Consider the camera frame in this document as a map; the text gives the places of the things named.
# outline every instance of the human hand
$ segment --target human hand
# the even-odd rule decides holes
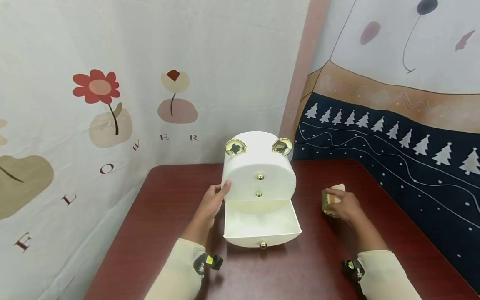
[[[363,210],[357,197],[351,192],[344,192],[337,189],[326,189],[327,194],[335,195],[341,202],[330,203],[328,210],[336,212],[337,216],[351,225],[351,222],[364,216]]]
[[[230,187],[230,180],[226,180],[223,187],[220,184],[211,185],[202,198],[194,218],[201,222],[207,222],[211,228],[214,224],[215,216],[222,206],[223,198],[230,191]]]

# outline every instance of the small box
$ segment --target small box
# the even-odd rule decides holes
[[[345,185],[344,184],[334,185],[330,189],[345,191]],[[338,198],[335,195],[327,194],[325,190],[322,191],[322,210],[326,215],[337,217],[336,212],[327,209],[327,205],[329,205],[330,203],[338,203],[338,202],[341,202],[340,198]]]
[[[291,201],[297,178],[286,157],[292,147],[268,132],[244,132],[227,142],[222,184],[232,182],[225,196],[228,242],[266,248],[301,233]]]

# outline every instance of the christmas tree print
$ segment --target christmas tree print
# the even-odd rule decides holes
[[[328,118],[330,117],[330,110],[331,110],[331,109],[332,109],[332,108],[329,108],[329,109],[327,110],[327,112],[326,112],[326,113],[322,116],[322,118],[320,119],[320,121],[322,121],[322,124],[323,124],[324,122],[329,122]]]
[[[357,125],[359,127],[367,127],[368,124],[368,113],[365,114],[365,116],[361,117],[361,119],[357,122]]]
[[[337,113],[337,115],[336,115],[335,119],[333,119],[332,123],[333,123],[334,125],[337,125],[337,124],[339,124],[339,123],[341,123],[341,122],[342,122],[342,110],[340,110],[340,111]]]
[[[410,131],[407,133],[407,135],[404,136],[403,139],[399,142],[402,145],[402,148],[403,147],[410,148],[409,144],[410,144],[410,138],[412,137],[412,131],[413,131],[413,129],[410,129]]]
[[[350,117],[348,117],[347,121],[345,122],[345,125],[350,126],[350,124],[355,124],[355,110],[350,114]]]
[[[423,138],[415,147],[413,147],[413,150],[415,150],[415,154],[418,155],[419,153],[420,154],[423,154],[423,155],[427,155],[427,149],[428,149],[428,137],[430,135],[427,134],[427,136],[425,138]]]
[[[434,157],[432,157],[433,160],[437,161],[437,165],[441,165],[441,164],[446,164],[447,166],[450,165],[450,162],[448,160],[451,159],[450,157],[450,153],[452,152],[452,149],[450,149],[451,144],[452,144],[451,142],[448,142],[447,146],[443,147],[439,153],[437,153]]]
[[[384,118],[382,117],[380,120],[378,120],[378,122],[372,127],[372,130],[377,132],[377,131],[380,131],[380,132],[383,132],[382,128],[384,127]]]
[[[461,165],[459,168],[465,171],[465,174],[470,175],[470,172],[473,172],[475,174],[480,174],[478,166],[480,166],[478,162],[479,156],[477,155],[477,148],[473,147],[472,153],[470,153],[463,161],[463,165]]]
[[[387,132],[388,138],[389,138],[389,139],[391,139],[391,138],[396,139],[397,133],[398,133],[398,121],[397,121],[396,124],[392,127],[392,129],[390,129],[390,130]]]
[[[307,113],[305,114],[305,116],[307,116],[307,119],[310,119],[310,118],[314,118],[316,119],[317,118],[317,104],[315,103],[314,106],[312,106],[311,109],[309,109],[307,111]]]

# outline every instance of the red wooden table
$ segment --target red wooden table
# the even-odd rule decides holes
[[[266,250],[239,248],[222,237],[217,218],[207,250],[225,260],[205,276],[198,299],[362,299],[343,277],[355,238],[341,220],[321,212],[320,191],[344,183],[378,227],[423,300],[479,297],[367,170],[352,160],[294,161],[292,198],[303,232]],[[85,300],[142,300],[221,164],[153,168],[128,212]]]

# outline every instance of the cartoon tapestry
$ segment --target cartoon tapestry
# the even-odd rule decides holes
[[[330,2],[291,136],[294,159],[362,163],[480,292],[478,11]]]
[[[81,300],[151,168],[278,134],[308,5],[0,1],[0,299]]]

